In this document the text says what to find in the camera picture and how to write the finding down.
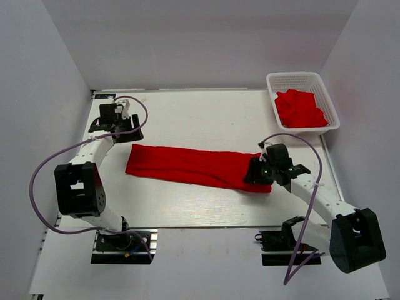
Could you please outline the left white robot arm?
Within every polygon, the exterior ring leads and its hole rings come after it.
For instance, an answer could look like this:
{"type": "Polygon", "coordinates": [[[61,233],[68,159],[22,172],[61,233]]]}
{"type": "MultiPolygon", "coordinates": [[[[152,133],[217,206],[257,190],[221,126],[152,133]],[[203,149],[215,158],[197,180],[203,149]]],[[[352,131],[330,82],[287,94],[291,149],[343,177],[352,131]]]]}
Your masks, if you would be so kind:
{"type": "Polygon", "coordinates": [[[129,115],[129,105],[128,100],[100,105],[99,117],[88,130],[89,142],[67,164],[58,165],[54,171],[60,213],[82,219],[96,228],[111,230],[110,240],[118,249],[131,245],[132,234],[126,230],[125,218],[106,205],[99,168],[115,144],[144,138],[138,115],[129,115]]]}

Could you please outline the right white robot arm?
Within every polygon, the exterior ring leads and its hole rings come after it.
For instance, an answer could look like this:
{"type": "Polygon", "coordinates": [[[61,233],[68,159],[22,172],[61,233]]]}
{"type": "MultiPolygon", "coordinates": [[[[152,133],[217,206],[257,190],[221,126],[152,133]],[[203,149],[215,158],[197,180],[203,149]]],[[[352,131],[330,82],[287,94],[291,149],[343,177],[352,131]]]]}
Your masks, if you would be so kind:
{"type": "Polygon", "coordinates": [[[283,251],[315,251],[331,257],[338,269],[349,274],[385,260],[386,250],[376,214],[358,209],[316,181],[302,164],[293,164],[284,144],[275,144],[249,160],[244,182],[252,186],[272,183],[284,187],[315,211],[324,224],[296,216],[280,230],[261,231],[255,239],[268,254],[283,251]]]}

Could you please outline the red t shirt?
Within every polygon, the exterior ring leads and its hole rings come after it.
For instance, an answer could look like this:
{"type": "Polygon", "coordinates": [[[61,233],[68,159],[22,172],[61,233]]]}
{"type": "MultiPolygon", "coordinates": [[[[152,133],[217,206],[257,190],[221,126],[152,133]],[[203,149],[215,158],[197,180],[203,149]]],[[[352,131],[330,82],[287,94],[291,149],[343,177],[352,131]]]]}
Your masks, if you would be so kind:
{"type": "Polygon", "coordinates": [[[242,152],[133,144],[125,173],[140,178],[269,194],[271,185],[244,182],[249,162],[255,157],[255,154],[242,152]]]}

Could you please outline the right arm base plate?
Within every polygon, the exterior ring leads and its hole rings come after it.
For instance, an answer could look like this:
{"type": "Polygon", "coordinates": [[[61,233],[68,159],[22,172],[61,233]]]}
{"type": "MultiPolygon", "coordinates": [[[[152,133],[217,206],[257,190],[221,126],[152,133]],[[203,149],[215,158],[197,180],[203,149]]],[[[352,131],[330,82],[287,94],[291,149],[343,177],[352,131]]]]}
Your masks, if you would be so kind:
{"type": "MultiPolygon", "coordinates": [[[[291,254],[293,253],[296,242],[288,242],[284,239],[281,231],[260,231],[255,236],[256,242],[261,245],[261,257],[263,266],[289,266],[291,254]]],[[[294,265],[298,266],[303,262],[309,254],[316,249],[301,244],[294,260],[294,265]]],[[[321,258],[314,257],[306,263],[306,265],[321,265],[321,258]]]]}

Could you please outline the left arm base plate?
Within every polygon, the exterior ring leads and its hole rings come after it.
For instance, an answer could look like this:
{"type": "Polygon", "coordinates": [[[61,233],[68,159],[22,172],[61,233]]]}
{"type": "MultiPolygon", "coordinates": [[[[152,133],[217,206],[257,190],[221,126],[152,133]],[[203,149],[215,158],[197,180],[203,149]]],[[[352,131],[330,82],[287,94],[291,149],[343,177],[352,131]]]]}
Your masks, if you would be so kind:
{"type": "Polygon", "coordinates": [[[91,255],[92,265],[150,265],[157,247],[157,230],[137,234],[97,233],[91,255]]]}

